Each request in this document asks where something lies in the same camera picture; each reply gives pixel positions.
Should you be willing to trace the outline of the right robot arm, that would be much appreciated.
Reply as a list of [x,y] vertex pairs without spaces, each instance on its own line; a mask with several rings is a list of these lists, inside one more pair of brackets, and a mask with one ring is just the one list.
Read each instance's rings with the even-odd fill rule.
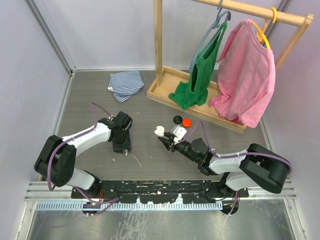
[[252,187],[279,194],[292,172],[288,160],[256,143],[237,153],[218,154],[212,153],[202,138],[188,142],[178,139],[172,132],[158,133],[157,138],[168,151],[179,152],[196,163],[204,175],[223,174],[219,191],[225,197]]

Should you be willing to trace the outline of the orange earbud case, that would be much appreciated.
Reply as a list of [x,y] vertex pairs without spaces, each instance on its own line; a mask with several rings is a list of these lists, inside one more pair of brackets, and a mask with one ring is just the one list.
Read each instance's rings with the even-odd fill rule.
[[183,119],[182,120],[182,126],[184,127],[184,128],[190,128],[191,126],[192,126],[192,121],[190,120],[190,119],[188,119],[188,118],[185,118],[185,119]]

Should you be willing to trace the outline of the white earbud case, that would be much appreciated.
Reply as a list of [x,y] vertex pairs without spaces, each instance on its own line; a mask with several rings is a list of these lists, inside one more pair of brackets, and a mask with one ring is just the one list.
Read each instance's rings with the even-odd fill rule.
[[159,125],[156,127],[154,133],[157,137],[164,137],[165,136],[165,128],[163,126]]

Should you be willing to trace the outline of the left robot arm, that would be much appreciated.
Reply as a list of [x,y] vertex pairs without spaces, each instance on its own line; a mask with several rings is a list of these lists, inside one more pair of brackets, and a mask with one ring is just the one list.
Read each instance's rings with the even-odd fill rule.
[[132,149],[132,123],[132,118],[120,111],[116,116],[102,118],[95,125],[74,135],[52,135],[46,140],[34,164],[34,170],[48,181],[51,188],[73,186],[81,189],[88,198],[95,198],[102,188],[100,179],[86,170],[75,168],[76,158],[105,142],[112,143],[115,153],[129,153]]

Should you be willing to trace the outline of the black earbud charging case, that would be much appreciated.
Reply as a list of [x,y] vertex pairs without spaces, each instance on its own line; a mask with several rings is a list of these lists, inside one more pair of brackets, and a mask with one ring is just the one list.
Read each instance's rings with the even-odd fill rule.
[[183,122],[183,118],[182,118],[180,115],[175,115],[175,116],[173,117],[173,122],[174,122],[175,124],[181,124],[181,123]]

